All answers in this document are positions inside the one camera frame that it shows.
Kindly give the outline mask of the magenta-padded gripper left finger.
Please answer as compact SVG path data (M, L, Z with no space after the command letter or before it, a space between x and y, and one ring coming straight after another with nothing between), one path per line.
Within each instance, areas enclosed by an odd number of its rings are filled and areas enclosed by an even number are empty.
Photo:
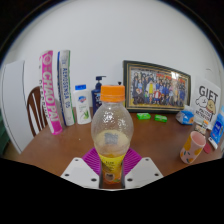
M100 175L101 161L96 149L93 148L82 158L73 158L61 177L84 188L98 189Z

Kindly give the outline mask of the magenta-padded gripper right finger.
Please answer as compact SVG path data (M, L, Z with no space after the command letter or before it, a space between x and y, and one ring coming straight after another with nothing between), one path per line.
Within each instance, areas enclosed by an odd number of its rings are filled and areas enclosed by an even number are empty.
M122 187L140 188L162 178L163 175L150 157L141 157L129 149L122 163Z

